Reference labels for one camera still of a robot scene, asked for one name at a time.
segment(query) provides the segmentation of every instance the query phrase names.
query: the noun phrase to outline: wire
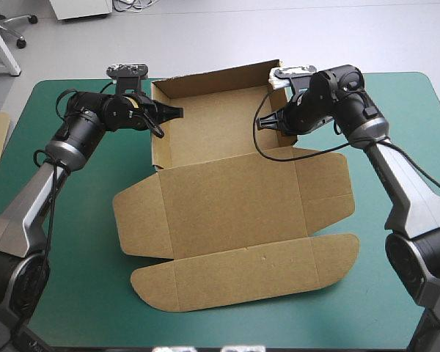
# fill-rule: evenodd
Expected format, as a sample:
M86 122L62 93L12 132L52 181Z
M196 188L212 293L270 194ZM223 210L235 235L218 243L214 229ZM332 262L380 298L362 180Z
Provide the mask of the wire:
M386 147L389 147L389 148L399 152L399 154L401 154L418 172L420 172L422 175L424 175L425 178L427 178L431 183L433 183L435 186L437 186L440 189L440 182L437 181L432 176L430 176L404 150L402 150L401 148L399 148L398 146L396 146L396 145L394 145L392 143L388 143L388 142L384 142L384 141L379 142L379 144L382 144L382 145L384 145Z
M113 81L110 81L106 86L104 86L103 88L101 88L100 93L104 92L106 90L107 87L111 86L113 83Z
M322 155L322 154L326 154L326 153L330 153L330 152L334 152L336 150L342 149L344 147L347 147L349 145L351 145L350 142L338 145L337 147L333 147L333 148L329 148L326 150L322 150L320 152L316 152L316 153L312 153L312 154L307 154L307 155L303 155L303 156L296 156L294 158L285 158L285 159L280 159L280 158L274 158L270 155L265 154L259 147L259 144L257 143L257 136L256 136L256 123L257 123L257 118L259 115L259 112L261 110L261 108L264 105L265 100L272 94L272 92L274 91L270 91L268 92L264 98L263 101L261 101L261 104L259 105L259 107L256 110L256 113L254 114L254 119L253 119L253 123L252 123L252 138L253 138L253 142L254 142L254 146L256 147L256 150L258 151L259 154L261 154L261 156L263 156L264 158L268 159L268 160L272 160L272 161L279 161L279 162L288 162L288 161L297 161L297 160L303 160L306 158L313 158L315 156L318 155ZM337 125L334 124L334 132L336 134L339 134L339 131L337 130ZM367 149L368 147L371 147L374 144L381 144L384 145L386 147L392 148L393 150L396 150L397 152L399 152L399 154L401 154L409 163L410 165L412 165L417 171L419 171L425 178L427 178L431 183L433 183L435 186L437 186L440 189L440 182L438 182L435 178L433 178L432 176L430 176L422 167L420 167L404 150L402 150L400 147L394 145L393 143L389 143L386 142L385 140L389 139L389 137L386 137L382 140L374 140L374 139L356 139L352 141L352 144L358 143L358 142L371 142L370 144L368 144L365 149Z
M65 172L68 172L67 167L65 165L63 165L60 160L55 159L52 154L50 154L49 152L45 151L45 150L41 150L38 149L34 152L33 154L33 162L36 166L41 167L42 164L39 164L39 162L37 161L37 156L39 154L44 154L45 156L47 156L48 160L47 162L51 162L52 167L54 168L53 172L52 172L52 184L51 184L51 204L50 204L50 210L49 210L49 222L48 222L48 232L47 232L47 239L45 242L45 248L44 248L44 256L43 256L43 264L41 265L41 268L39 270L39 276L37 278L37 283L36 283L36 293L33 295L34 299L31 302L30 305L30 310L33 312L36 310L37 307L37 303L39 301L39 297L40 297L40 292L39 289L40 287L42 287L43 285L43 280L45 280L45 275L46 275L46 271L47 271L47 262L48 262L48 258L49 258L49 252L51 251L51 240L52 240L52 233L53 233L53 229L54 229L54 214L55 214L55 208L56 208L56 197L57 197L57 190L58 190L58 186L57 186L57 167L60 166L62 167ZM13 328L12 330L12 335L10 337L10 340L3 345L0 348L0 352L2 352L6 345L8 345L8 343L10 343L17 335L17 333L20 331L21 327L23 326L24 322L26 321L26 316L24 315L22 318L20 318L20 320L17 322L15 328Z

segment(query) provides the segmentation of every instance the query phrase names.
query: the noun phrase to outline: black robot arm segment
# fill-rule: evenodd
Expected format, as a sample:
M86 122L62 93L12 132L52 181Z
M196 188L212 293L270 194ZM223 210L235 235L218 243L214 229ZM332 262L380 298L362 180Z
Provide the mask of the black robot arm segment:
M107 131L122 128L150 130L163 138L161 124L183 117L183 109L152 100L141 91L141 81L147 76L145 65L115 65L108 74L116 81L116 94L74 92L67 102L64 122L45 147L45 151L67 167L81 169Z
M295 87L293 97L284 108L259 119L258 129L303 135L334 119L347 137L368 120L383 117L365 91L357 67L345 65L289 79Z

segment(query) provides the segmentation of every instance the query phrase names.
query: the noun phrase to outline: white floor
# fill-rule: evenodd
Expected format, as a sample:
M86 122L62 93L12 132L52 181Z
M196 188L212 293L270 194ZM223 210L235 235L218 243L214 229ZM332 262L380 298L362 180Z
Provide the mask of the white floor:
M13 122L38 81L105 78L118 62L147 63L152 77L275 58L318 69L351 63L423 72L440 98L440 0L160 0L141 14L72 23L58 21L48 0L2 0L0 10L40 20L21 27L25 49L7 39L23 70L0 76L0 109Z

